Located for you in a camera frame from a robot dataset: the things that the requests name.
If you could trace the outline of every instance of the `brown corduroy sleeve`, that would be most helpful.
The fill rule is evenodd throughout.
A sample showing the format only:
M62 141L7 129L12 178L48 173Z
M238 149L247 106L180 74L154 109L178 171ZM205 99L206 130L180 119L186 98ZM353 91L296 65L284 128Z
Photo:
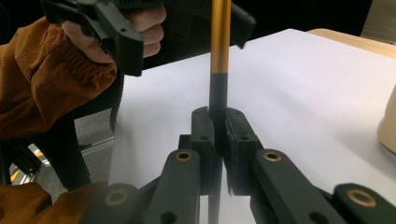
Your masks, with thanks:
M47 131L116 78L114 63L93 63L45 18L0 46L0 140Z

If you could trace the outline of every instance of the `brown fabric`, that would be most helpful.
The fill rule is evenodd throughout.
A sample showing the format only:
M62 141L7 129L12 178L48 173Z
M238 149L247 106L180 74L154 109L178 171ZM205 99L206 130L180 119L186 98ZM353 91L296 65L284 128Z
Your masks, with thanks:
M0 186L0 224L77 224L96 194L107 182L93 183L59 196L50 195L37 183Z
M0 140L47 131L116 78L114 63L93 63L42 18L0 46Z

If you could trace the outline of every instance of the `wooden surface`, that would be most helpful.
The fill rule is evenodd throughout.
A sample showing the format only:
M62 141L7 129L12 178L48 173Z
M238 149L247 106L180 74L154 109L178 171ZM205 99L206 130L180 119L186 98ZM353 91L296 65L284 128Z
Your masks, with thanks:
M378 42L371 39L366 39L359 36L347 35L340 32L328 30L328 29L315 29L308 31L310 34L320 35L350 46L366 49L374 53L378 53L390 58L396 59L396 46Z

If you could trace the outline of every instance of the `person's leg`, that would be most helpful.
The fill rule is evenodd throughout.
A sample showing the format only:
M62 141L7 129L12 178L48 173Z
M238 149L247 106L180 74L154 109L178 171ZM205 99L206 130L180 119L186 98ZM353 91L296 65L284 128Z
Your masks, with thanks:
M91 184L90 172L78 145L73 112L58 119L46 133L31 136L67 190Z

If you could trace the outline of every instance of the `person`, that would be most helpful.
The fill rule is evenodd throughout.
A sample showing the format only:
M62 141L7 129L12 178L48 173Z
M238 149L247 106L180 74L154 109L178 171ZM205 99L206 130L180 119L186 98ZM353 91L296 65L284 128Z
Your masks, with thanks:
M157 54L165 7L123 15L142 35L143 57ZM43 17L20 28L9 43L0 46L0 141L29 137L66 189L90 184L77 138L71 140L64 129L74 129L73 111L111 88L117 73L111 57L78 24L52 24Z

